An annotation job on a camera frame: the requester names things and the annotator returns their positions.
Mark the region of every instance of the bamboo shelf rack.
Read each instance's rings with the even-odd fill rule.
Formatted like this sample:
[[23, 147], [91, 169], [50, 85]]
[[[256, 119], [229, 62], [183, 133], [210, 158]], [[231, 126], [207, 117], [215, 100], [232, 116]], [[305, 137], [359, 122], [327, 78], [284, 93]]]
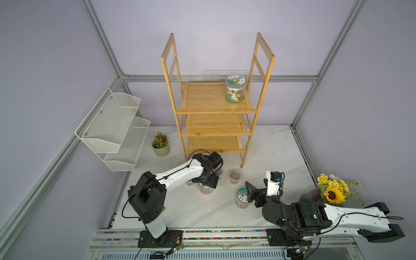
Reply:
[[[257, 59], [259, 46], [261, 46], [269, 60], [267, 70], [265, 72]], [[168, 70], [166, 66], [166, 59], [171, 49], [173, 49], [174, 57], [172, 66]], [[171, 98], [173, 112], [175, 114], [176, 125], [178, 127], [185, 161], [188, 160], [189, 154], [198, 149], [205, 149], [210, 153], [213, 151], [218, 153], [240, 153], [242, 168], [244, 166], [245, 159], [247, 158], [248, 149], [250, 147], [267, 84], [275, 62], [275, 56], [267, 43], [264, 41], [262, 35], [257, 33], [253, 60], [251, 62], [244, 99], [239, 103], [230, 103], [226, 101], [225, 82], [184, 84], [181, 82], [178, 57], [176, 54], [175, 37], [173, 33], [171, 33], [165, 50], [162, 53], [161, 62], [166, 83], [168, 85], [169, 96]], [[254, 65], [257, 66], [263, 80], [263, 86], [256, 108], [252, 107], [248, 94]], [[175, 105], [171, 85], [175, 68], [181, 90], [182, 103], [180, 108], [177, 108]], [[254, 114], [254, 118], [251, 122], [248, 114]], [[248, 136], [245, 148], [243, 148], [241, 136]], [[184, 138], [188, 138], [187, 148], [184, 144]]]

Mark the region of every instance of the red flowers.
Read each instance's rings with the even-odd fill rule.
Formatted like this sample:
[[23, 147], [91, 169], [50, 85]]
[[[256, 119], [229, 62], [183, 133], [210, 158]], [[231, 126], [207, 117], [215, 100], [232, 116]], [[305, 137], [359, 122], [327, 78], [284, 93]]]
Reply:
[[153, 147], [156, 149], [162, 149], [169, 146], [169, 138], [162, 134], [161, 132], [157, 132], [157, 135], [153, 136], [155, 139], [153, 140]]

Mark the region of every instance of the wooden shelf board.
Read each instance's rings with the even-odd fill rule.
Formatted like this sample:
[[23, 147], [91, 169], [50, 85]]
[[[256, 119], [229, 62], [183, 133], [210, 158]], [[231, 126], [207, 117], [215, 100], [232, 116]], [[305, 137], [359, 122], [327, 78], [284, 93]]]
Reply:
[[239, 145], [239, 136], [198, 136], [189, 137], [187, 154], [197, 149], [208, 151], [240, 153], [245, 151]]
[[181, 109], [177, 110], [178, 114], [187, 114], [187, 111], [197, 113], [202, 112], [202, 110], [207, 110], [208, 113], [255, 113], [257, 111], [257, 109], [253, 109], [251, 106], [247, 90], [241, 102], [230, 103], [225, 99], [225, 83], [189, 83], [183, 86], [182, 105]]
[[251, 135], [242, 114], [191, 114], [187, 116], [183, 137]]

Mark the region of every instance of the white marble table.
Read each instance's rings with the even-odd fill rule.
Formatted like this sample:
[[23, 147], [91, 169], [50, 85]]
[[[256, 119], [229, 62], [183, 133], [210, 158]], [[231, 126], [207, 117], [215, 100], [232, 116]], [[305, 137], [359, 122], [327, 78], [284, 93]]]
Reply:
[[[170, 137], [171, 152], [158, 157], [152, 150], [153, 135], [161, 131]], [[247, 160], [240, 168], [240, 154], [222, 153], [224, 160], [223, 175], [217, 188], [209, 195], [203, 195], [198, 185], [186, 184], [176, 188], [166, 196], [166, 210], [161, 216], [169, 228], [222, 228], [222, 227], [266, 227], [274, 226], [267, 222], [252, 203], [248, 208], [238, 208], [234, 196], [244, 183], [249, 181], [257, 188], [264, 188], [266, 171], [283, 171], [282, 202], [290, 204], [298, 201], [300, 195], [315, 188], [311, 175], [305, 165], [293, 135], [286, 125], [256, 126]], [[140, 152], [136, 168], [132, 171], [126, 190], [113, 223], [113, 229], [144, 228], [137, 219], [121, 217], [121, 209], [127, 200], [127, 190], [134, 186], [142, 173], [151, 171], [160, 173], [184, 163], [178, 130], [175, 126], [151, 126]], [[242, 178], [237, 185], [230, 183], [228, 174], [238, 169]], [[125, 216], [137, 216], [128, 203]]]

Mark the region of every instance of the green flower pot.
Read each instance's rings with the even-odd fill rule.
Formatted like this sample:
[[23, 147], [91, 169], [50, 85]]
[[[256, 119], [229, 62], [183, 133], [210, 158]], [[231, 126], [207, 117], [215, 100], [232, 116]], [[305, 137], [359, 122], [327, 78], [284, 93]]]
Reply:
[[165, 146], [165, 148], [156, 149], [156, 148], [154, 148], [155, 143], [156, 143], [156, 141], [154, 141], [152, 143], [152, 148], [153, 148], [153, 151], [155, 151], [155, 154], [157, 156], [162, 157], [162, 156], [166, 156], [170, 153], [170, 151], [171, 151], [171, 146], [170, 145]]

